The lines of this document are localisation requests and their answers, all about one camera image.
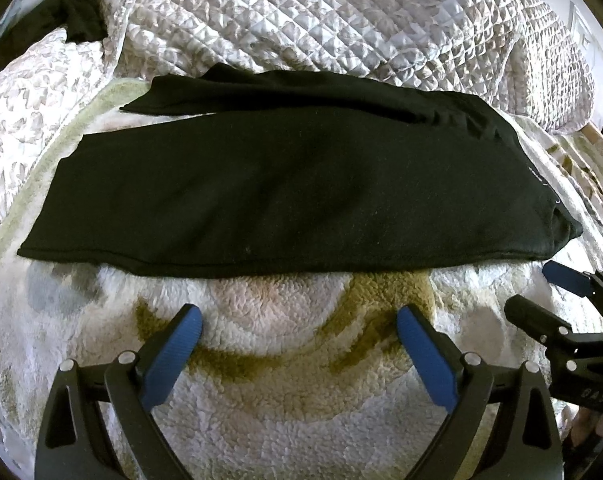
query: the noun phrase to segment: bed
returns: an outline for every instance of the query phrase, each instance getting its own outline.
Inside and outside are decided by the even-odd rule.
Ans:
[[[154,416],[195,478],[404,478],[444,413],[395,336],[402,304],[417,303],[463,351],[492,364],[531,359],[545,373],[542,348],[505,320],[507,298],[523,294],[576,331],[603,331],[590,304],[544,280],[542,262],[181,280],[19,258],[57,162],[82,135],[178,119],[118,107],[153,76],[198,76],[226,62],[482,97],[584,226],[555,259],[603,270],[603,137],[587,123],[593,80],[541,0],[99,2],[104,41],[67,43],[60,28],[0,73],[0,451],[22,478],[33,477],[59,363],[137,349],[184,303],[211,328]],[[575,407],[554,407],[565,432]],[[113,413],[104,417],[137,478]]]

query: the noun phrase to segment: blue gripper pad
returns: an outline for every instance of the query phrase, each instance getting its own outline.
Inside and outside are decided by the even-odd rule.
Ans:
[[[437,335],[434,329],[431,331],[433,335]],[[419,319],[407,306],[400,308],[397,313],[397,333],[431,400],[451,413],[459,400],[453,370]]]
[[[582,298],[591,296],[594,292],[590,277],[552,260],[543,266],[541,272],[549,283],[560,286]]]
[[[144,374],[140,395],[144,410],[150,412],[153,406],[166,401],[201,334],[202,313],[190,304],[184,305],[168,327],[157,334],[163,345]]]

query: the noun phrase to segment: patterned plush blanket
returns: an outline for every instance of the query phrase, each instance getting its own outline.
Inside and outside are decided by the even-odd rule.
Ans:
[[[200,306],[204,333],[154,416],[194,478],[404,478],[444,416],[395,335],[396,310],[407,302],[417,303],[464,351],[503,365],[530,358],[545,372],[541,348],[504,319],[511,295],[528,296],[576,330],[603,329],[587,302],[545,282],[540,263],[178,280],[17,257],[57,161],[82,134],[174,119],[115,109],[146,88],[122,80],[102,91],[49,147],[0,228],[0,437],[27,478],[59,363],[73,357],[96,364],[138,349],[183,303]],[[603,191],[595,172],[587,174],[576,160],[566,170],[569,155],[558,137],[529,119],[509,120],[584,225],[584,235],[557,259],[603,269]],[[560,402],[555,408],[563,428],[571,412]],[[126,473],[137,478],[112,411],[104,413]],[[467,468],[478,459],[492,415]]]
[[[593,80],[542,0],[134,0],[120,75],[330,70],[472,92],[544,129],[576,131]]]

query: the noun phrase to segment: metal pin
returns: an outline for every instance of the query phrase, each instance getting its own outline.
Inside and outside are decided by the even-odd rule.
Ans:
[[[129,365],[136,359],[137,359],[137,355],[135,354],[135,352],[131,352],[130,350],[120,353],[119,357],[117,358],[120,365]]]
[[[475,354],[475,352],[468,352],[463,358],[470,366],[481,365],[481,357]]]
[[[70,372],[73,368],[75,368],[75,361],[72,359],[66,359],[60,364],[60,370],[63,372]]]
[[[526,369],[531,374],[536,374],[539,371],[539,365],[537,363],[533,363],[532,361],[526,361]]]

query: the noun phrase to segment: black fabric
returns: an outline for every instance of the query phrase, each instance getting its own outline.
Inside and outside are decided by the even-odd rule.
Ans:
[[[326,73],[155,78],[93,134],[18,254],[217,278],[550,258],[581,225],[479,98]]]
[[[101,41],[107,36],[98,0],[44,0],[0,38],[0,71],[62,25],[70,43]]]

